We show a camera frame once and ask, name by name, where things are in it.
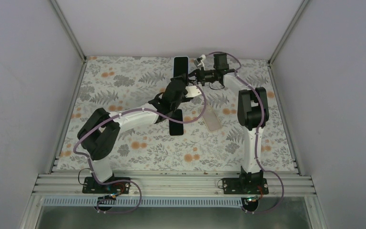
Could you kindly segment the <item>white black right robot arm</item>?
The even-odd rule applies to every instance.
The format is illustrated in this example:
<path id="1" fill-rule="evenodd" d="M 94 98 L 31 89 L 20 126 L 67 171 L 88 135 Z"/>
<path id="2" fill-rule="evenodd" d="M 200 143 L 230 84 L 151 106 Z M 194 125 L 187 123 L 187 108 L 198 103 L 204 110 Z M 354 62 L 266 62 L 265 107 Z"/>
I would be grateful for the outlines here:
<path id="1" fill-rule="evenodd" d="M 241 190 L 251 194 L 257 187 L 263 186 L 264 169 L 258 152 L 261 150 L 260 141 L 268 121 L 268 104 L 266 90 L 255 88 L 238 74 L 238 69 L 229 67 L 225 52 L 213 52 L 213 69 L 206 70 L 204 61 L 206 55 L 194 59 L 196 69 L 189 74 L 200 84 L 219 82 L 225 88 L 232 90 L 237 98 L 237 119 L 243 128 L 244 158 L 238 178 L 223 179 L 226 187 Z"/>

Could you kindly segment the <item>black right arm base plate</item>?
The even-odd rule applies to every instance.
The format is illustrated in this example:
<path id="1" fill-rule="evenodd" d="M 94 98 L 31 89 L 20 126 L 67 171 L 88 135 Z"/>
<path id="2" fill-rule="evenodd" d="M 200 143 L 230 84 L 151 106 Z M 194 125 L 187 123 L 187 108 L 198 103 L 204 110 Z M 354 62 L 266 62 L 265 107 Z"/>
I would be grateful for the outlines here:
<path id="1" fill-rule="evenodd" d="M 259 195 L 269 194 L 267 180 L 223 178 L 222 187 L 225 195 Z"/>

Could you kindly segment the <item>beige phone case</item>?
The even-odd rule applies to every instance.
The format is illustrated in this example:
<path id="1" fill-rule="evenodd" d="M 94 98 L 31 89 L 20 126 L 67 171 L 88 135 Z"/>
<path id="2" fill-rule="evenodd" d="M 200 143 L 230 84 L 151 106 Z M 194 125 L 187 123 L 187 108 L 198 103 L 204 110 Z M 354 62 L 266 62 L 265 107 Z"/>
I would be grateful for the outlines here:
<path id="1" fill-rule="evenodd" d="M 222 128 L 222 124 L 212 106 L 206 106 L 202 118 L 208 131 L 214 132 Z"/>

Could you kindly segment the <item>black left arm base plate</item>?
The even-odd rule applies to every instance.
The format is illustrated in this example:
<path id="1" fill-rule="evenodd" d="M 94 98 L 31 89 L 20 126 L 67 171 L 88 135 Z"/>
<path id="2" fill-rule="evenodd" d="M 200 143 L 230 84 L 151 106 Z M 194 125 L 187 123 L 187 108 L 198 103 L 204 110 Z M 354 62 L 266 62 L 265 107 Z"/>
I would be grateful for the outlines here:
<path id="1" fill-rule="evenodd" d="M 84 194 L 128 194 L 130 187 L 129 177 L 111 177 L 107 182 L 125 180 L 110 185 L 101 185 L 93 177 L 86 177 L 82 187 Z"/>

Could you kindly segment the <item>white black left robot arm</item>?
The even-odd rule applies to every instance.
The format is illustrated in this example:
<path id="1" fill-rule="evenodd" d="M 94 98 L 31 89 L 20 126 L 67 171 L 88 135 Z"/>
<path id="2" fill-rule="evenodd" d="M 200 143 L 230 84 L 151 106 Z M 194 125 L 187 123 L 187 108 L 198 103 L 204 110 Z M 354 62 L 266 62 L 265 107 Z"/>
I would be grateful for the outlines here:
<path id="1" fill-rule="evenodd" d="M 78 142 L 74 153 L 86 156 L 95 181 L 94 186 L 101 193 L 108 193 L 115 182 L 108 155 L 113 150 L 118 135 L 141 125 L 158 124 L 165 120 L 184 124 L 178 119 L 179 105 L 194 96 L 191 90 L 201 92 L 197 86 L 189 86 L 186 74 L 173 77 L 164 92 L 157 94 L 144 105 L 120 113 L 110 113 L 103 108 L 96 109 L 77 133 Z"/>

